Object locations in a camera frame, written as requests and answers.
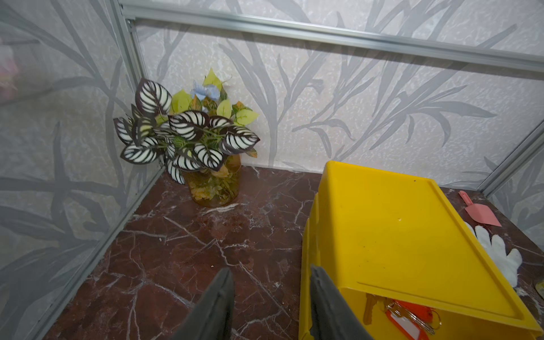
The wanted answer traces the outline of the yellow drawer cabinet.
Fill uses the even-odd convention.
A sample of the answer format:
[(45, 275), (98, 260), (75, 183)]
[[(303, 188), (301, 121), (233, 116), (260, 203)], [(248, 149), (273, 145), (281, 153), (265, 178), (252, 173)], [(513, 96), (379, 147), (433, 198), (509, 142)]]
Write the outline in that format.
[[(535, 339), (543, 330), (438, 185), (337, 161), (324, 168), (303, 235), (300, 339), (310, 334), (310, 266), (363, 324), (366, 294), (436, 310), (429, 339)], [(374, 339), (407, 339), (373, 310)]]

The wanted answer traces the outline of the keys with red tags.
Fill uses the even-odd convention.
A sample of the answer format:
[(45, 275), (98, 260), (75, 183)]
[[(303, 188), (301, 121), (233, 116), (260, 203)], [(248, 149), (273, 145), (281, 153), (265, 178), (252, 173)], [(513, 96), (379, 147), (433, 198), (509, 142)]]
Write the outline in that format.
[(373, 321), (373, 310), (383, 304), (385, 316), (407, 339), (429, 339), (441, 328), (440, 314), (427, 306), (395, 300), (388, 297), (366, 294), (363, 325)]

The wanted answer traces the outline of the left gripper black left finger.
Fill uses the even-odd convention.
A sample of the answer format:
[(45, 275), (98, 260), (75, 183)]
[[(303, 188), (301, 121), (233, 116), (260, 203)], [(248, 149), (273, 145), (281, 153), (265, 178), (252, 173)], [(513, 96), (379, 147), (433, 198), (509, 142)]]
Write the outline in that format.
[(223, 268), (170, 339), (231, 339), (234, 304), (234, 277)]

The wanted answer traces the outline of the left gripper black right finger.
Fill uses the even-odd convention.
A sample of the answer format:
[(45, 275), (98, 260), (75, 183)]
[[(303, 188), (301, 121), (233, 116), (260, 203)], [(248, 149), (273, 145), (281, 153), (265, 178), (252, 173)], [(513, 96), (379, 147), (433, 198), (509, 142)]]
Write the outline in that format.
[(310, 270), (310, 334), (314, 339), (372, 339), (327, 272), (315, 265)]

